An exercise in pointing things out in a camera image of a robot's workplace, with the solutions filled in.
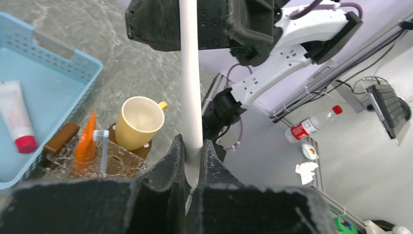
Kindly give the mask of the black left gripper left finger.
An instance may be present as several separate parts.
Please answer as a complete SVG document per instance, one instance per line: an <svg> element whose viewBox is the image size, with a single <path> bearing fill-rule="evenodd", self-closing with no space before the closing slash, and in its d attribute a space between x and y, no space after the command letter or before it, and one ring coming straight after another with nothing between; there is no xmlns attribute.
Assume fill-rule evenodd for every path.
<svg viewBox="0 0 413 234"><path fill-rule="evenodd" d="M0 214L3 234L184 234L185 145L134 178L32 180Z"/></svg>

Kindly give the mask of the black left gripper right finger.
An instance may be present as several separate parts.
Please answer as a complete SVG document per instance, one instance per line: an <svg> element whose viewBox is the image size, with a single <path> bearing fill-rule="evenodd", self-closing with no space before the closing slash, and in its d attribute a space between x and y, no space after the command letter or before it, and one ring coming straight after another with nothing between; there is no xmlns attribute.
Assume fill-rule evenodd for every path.
<svg viewBox="0 0 413 234"><path fill-rule="evenodd" d="M317 190L242 184L218 159L213 142L206 140L186 232L334 234L336 229L328 203Z"/></svg>

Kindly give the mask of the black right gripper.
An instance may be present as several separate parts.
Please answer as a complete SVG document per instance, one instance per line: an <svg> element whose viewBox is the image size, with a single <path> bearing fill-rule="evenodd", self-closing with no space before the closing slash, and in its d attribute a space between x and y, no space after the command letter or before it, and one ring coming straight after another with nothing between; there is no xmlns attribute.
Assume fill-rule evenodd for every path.
<svg viewBox="0 0 413 234"><path fill-rule="evenodd" d="M283 35L275 24L287 0L198 0L198 49L221 49L242 66L263 64ZM130 40L163 52L180 51L179 0L132 0L125 12Z"/></svg>

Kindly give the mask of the yellow mug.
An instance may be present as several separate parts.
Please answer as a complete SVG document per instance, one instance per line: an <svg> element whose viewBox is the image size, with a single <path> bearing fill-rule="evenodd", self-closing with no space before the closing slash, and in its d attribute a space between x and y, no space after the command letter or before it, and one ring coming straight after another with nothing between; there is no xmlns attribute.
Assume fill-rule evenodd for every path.
<svg viewBox="0 0 413 234"><path fill-rule="evenodd" d="M149 143L165 123L165 101L160 103L142 96L127 99L115 123L117 144L133 151Z"/></svg>

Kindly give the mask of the orange toothpaste tube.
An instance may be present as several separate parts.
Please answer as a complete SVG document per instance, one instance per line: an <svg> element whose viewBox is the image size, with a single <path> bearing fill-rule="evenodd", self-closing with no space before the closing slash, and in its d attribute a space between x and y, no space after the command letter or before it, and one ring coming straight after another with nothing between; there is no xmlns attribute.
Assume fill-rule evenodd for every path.
<svg viewBox="0 0 413 234"><path fill-rule="evenodd" d="M88 163L94 160L95 141L93 141L93 132L96 130L95 110L89 118L75 149L74 157L77 161Z"/></svg>

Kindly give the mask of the clear acrylic holder wooden base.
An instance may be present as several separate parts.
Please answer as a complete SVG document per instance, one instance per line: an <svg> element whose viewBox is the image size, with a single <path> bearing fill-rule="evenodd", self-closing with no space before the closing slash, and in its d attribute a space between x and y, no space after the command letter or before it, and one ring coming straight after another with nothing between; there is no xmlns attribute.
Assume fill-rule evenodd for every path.
<svg viewBox="0 0 413 234"><path fill-rule="evenodd" d="M59 179L135 177L148 168L146 157L152 143L128 151L117 145L115 125L104 131L104 136L93 139L93 131L86 128L86 149L81 149L78 135L80 126L65 124L43 147L43 170L47 177Z"/></svg>

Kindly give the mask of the light blue plastic basket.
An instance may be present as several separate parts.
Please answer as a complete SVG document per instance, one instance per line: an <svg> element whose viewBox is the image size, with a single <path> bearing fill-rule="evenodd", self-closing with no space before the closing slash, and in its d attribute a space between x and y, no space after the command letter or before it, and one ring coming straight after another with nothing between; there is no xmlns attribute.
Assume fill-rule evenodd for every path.
<svg viewBox="0 0 413 234"><path fill-rule="evenodd" d="M83 104L102 69L92 56L1 13L0 79L21 83L38 143L36 151L19 153L5 122L0 123L1 193L30 176L41 160L43 145Z"/></svg>

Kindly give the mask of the white toothpaste tube red cap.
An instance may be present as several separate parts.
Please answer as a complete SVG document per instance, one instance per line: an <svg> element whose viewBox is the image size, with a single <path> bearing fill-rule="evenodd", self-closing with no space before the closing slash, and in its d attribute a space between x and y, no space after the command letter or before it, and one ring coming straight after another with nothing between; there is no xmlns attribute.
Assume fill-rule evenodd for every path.
<svg viewBox="0 0 413 234"><path fill-rule="evenodd" d="M0 83L0 114L17 151L21 154L34 152L38 143L19 81Z"/></svg>

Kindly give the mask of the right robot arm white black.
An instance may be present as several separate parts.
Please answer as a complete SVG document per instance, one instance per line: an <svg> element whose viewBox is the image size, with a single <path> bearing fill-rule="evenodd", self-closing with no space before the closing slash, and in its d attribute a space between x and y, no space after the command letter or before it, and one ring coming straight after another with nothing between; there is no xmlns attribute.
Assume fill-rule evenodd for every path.
<svg viewBox="0 0 413 234"><path fill-rule="evenodd" d="M335 56L362 25L353 2L315 0L287 7L285 0L197 0L199 50L229 49L242 66L257 71L215 95L202 116L204 139L224 128L279 81Z"/></svg>

